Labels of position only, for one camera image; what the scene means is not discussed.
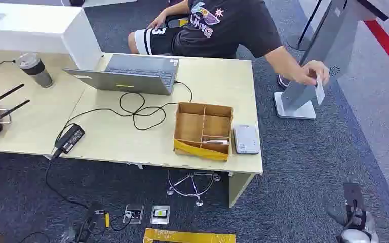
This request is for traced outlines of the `person's left hand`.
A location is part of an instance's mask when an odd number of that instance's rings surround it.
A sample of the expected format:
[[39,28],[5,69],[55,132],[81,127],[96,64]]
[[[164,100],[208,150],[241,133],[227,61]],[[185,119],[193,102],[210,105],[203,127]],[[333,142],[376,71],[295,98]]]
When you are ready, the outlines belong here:
[[305,85],[326,84],[330,79],[329,68],[321,61],[311,60],[303,67],[297,67],[291,74],[293,81]]

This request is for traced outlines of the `person's right hand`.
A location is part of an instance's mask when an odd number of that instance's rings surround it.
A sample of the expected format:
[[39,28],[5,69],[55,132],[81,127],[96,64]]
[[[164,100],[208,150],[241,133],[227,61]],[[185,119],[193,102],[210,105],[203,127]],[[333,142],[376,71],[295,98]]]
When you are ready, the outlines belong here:
[[148,25],[148,29],[158,29],[166,21],[167,13],[165,10],[161,11],[158,16]]

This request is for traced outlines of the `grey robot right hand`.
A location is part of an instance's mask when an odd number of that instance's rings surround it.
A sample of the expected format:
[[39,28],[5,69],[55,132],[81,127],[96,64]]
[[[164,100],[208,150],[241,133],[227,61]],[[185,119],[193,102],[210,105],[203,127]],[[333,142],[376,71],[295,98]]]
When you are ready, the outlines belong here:
[[354,182],[344,182],[343,191],[345,215],[342,217],[332,212],[332,209],[328,209],[326,211],[328,216],[345,229],[364,230],[367,221],[367,212],[360,185]]

